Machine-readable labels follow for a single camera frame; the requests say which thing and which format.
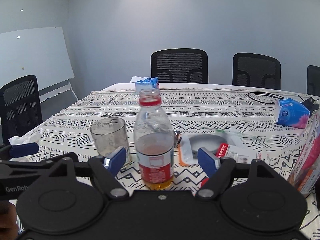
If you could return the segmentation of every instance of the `human hand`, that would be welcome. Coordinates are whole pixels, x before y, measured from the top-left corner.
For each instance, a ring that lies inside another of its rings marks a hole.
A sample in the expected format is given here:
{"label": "human hand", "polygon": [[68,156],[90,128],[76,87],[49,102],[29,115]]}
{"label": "human hand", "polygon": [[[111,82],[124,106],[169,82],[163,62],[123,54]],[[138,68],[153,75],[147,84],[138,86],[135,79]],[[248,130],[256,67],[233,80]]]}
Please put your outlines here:
{"label": "human hand", "polygon": [[0,240],[14,240],[18,236],[16,207],[0,201]]}

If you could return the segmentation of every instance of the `blue tissue box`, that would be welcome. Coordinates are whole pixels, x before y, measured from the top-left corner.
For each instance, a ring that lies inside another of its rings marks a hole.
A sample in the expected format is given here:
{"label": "blue tissue box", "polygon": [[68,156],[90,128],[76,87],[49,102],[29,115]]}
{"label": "blue tissue box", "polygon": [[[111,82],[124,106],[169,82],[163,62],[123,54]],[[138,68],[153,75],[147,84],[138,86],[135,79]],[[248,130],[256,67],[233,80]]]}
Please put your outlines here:
{"label": "blue tissue box", "polygon": [[308,124],[310,111],[291,98],[278,100],[275,104],[276,123],[304,129]]}
{"label": "blue tissue box", "polygon": [[148,89],[148,88],[158,88],[159,89],[159,83],[158,78],[146,78],[145,80],[139,80],[135,82],[136,87],[136,94],[139,94],[140,90],[142,89]]}

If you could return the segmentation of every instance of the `patterned tablecloth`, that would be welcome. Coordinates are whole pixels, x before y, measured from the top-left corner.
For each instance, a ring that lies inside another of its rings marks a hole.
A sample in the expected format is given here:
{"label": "patterned tablecloth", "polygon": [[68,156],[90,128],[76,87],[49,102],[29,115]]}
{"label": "patterned tablecloth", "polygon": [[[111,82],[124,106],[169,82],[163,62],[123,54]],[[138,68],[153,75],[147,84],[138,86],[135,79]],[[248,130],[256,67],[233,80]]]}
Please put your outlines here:
{"label": "patterned tablecloth", "polygon": [[[255,151],[267,151],[271,157],[270,165],[283,177],[288,177],[307,138],[310,122],[305,130],[275,124],[274,106],[263,105],[248,97],[248,91],[267,90],[169,83],[160,84],[160,87],[163,109],[175,129],[191,133],[233,129],[261,136],[259,139],[247,138],[247,146]],[[300,101],[296,93],[269,91]],[[133,143],[133,127],[139,111],[138,96],[134,92],[133,84],[117,84],[103,91],[93,92],[33,129],[25,136],[38,131],[42,137],[40,150],[31,156],[31,161],[39,162],[67,152],[77,153],[80,161],[88,160],[97,155],[89,131],[90,126],[101,118],[118,116],[126,121],[133,162],[118,173],[117,179],[129,192],[147,189],[139,175]],[[257,98],[274,101],[271,98]],[[174,181],[170,189],[195,192],[206,174],[199,165],[186,168],[178,163],[178,152],[175,152]],[[89,183],[86,178],[79,180]],[[245,179],[237,179],[235,183],[244,181]],[[301,231],[315,240],[320,238],[320,215],[313,193],[307,197],[307,202],[308,212]]]}

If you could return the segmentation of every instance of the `product box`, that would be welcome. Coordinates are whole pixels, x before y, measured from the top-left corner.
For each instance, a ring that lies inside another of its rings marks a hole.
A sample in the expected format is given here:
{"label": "product box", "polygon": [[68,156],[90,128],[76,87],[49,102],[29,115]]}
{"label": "product box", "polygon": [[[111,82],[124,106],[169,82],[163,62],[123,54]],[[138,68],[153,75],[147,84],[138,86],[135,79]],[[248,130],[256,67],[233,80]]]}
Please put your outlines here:
{"label": "product box", "polygon": [[248,148],[240,148],[237,146],[221,143],[217,150],[216,156],[229,157],[234,159],[237,163],[248,163],[250,164],[254,159],[263,160],[269,165],[269,154],[266,152],[256,152]]}
{"label": "product box", "polygon": [[150,77],[132,77],[130,83],[134,82],[136,87],[136,94],[139,94],[140,90],[157,88],[159,89],[158,78],[150,78]]}
{"label": "product box", "polygon": [[313,117],[311,129],[288,181],[302,194],[310,192],[320,176],[320,110]]}
{"label": "product box", "polygon": [[304,129],[308,124],[310,111],[300,102],[284,98],[275,103],[274,115],[277,124]]}

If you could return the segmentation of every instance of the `plastic bottle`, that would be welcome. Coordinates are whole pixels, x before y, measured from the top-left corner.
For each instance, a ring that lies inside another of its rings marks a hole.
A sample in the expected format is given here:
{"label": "plastic bottle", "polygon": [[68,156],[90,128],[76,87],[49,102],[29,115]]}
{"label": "plastic bottle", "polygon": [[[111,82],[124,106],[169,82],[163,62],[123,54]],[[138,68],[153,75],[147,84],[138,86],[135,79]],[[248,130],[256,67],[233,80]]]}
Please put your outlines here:
{"label": "plastic bottle", "polygon": [[173,180],[174,134],[161,108],[158,89],[141,90],[134,142],[141,177],[150,189],[163,189]]}

